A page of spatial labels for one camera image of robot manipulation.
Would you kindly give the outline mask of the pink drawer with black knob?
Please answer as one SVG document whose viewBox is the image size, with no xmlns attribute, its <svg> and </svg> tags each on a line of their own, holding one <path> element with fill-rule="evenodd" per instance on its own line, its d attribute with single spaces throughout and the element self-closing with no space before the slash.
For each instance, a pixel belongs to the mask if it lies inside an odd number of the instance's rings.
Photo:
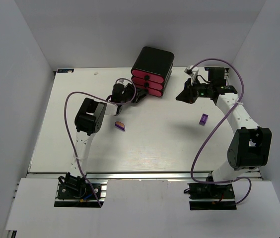
<svg viewBox="0 0 280 238">
<path fill-rule="evenodd" d="M 161 75 L 153 74 L 150 72 L 145 72 L 137 69 L 132 69 L 131 74 L 134 77 L 145 79 L 146 76 L 148 76 L 149 81 L 157 82 L 157 83 L 163 83 L 164 78 Z"/>
</svg>

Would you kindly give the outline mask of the purple curved butterfly lego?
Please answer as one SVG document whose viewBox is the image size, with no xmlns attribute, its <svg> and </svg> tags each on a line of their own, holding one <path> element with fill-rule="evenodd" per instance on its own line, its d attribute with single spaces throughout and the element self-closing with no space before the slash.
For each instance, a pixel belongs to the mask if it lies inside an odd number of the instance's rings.
<svg viewBox="0 0 280 238">
<path fill-rule="evenodd" d="M 120 129 L 120 130 L 122 130 L 122 131 L 125 131 L 125 125 L 122 123 L 122 122 L 120 122 L 120 121 L 116 121 L 115 122 L 115 127 L 117 127 L 118 129 Z"/>
</svg>

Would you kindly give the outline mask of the purple butterfly lego brick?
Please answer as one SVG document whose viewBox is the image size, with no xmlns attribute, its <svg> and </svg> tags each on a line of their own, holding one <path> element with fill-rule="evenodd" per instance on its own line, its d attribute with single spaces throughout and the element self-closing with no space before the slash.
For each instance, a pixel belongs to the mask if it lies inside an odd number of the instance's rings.
<svg viewBox="0 0 280 238">
<path fill-rule="evenodd" d="M 199 125 L 205 126 L 208 120 L 208 115 L 207 114 L 202 114 L 201 119 L 199 121 Z"/>
</svg>

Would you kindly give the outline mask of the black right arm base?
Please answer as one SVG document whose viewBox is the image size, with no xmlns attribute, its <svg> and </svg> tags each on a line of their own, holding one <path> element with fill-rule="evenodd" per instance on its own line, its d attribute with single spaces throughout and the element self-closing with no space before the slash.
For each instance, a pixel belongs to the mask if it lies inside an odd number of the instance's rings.
<svg viewBox="0 0 280 238">
<path fill-rule="evenodd" d="M 233 186 L 189 183 L 183 191 L 189 196 L 191 211 L 236 210 Z"/>
</svg>

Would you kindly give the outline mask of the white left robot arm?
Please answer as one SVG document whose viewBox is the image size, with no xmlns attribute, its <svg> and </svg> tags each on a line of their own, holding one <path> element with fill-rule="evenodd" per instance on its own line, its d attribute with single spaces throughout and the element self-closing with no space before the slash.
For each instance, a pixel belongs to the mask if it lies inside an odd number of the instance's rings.
<svg viewBox="0 0 280 238">
<path fill-rule="evenodd" d="M 136 88 L 134 84 L 124 85 L 117 81 L 112 93 L 106 99 L 100 99 L 87 94 L 74 119 L 76 139 L 71 136 L 73 159 L 69 173 L 74 177 L 82 177 L 87 172 L 87 159 L 92 141 L 101 129 L 105 116 L 117 116 L 123 105 L 138 103 L 148 94 L 146 89 Z"/>
</svg>

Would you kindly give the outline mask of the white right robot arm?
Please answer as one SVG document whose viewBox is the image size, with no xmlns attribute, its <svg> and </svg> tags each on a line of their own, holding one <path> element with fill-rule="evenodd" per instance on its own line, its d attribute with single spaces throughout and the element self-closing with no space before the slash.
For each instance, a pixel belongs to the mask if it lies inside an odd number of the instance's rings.
<svg viewBox="0 0 280 238">
<path fill-rule="evenodd" d="M 215 184 L 228 184 L 243 173 L 265 166 L 268 162 L 272 132 L 259 126 L 239 102 L 237 90 L 226 84 L 225 68 L 208 68 L 208 81 L 198 81 L 198 67 L 185 69 L 189 79 L 177 101 L 193 104 L 197 98 L 209 98 L 224 114 L 234 136 L 227 149 L 227 159 L 210 174 Z"/>
</svg>

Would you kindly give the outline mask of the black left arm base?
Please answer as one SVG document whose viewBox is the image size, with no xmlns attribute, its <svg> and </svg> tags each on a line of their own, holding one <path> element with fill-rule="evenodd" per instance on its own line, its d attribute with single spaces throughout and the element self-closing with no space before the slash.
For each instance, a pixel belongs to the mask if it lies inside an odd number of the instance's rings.
<svg viewBox="0 0 280 238">
<path fill-rule="evenodd" d="M 54 207 L 63 208 L 100 208 L 104 203 L 101 196 L 102 184 L 92 186 L 82 177 L 74 177 L 70 173 L 58 177 L 58 187 Z"/>
</svg>

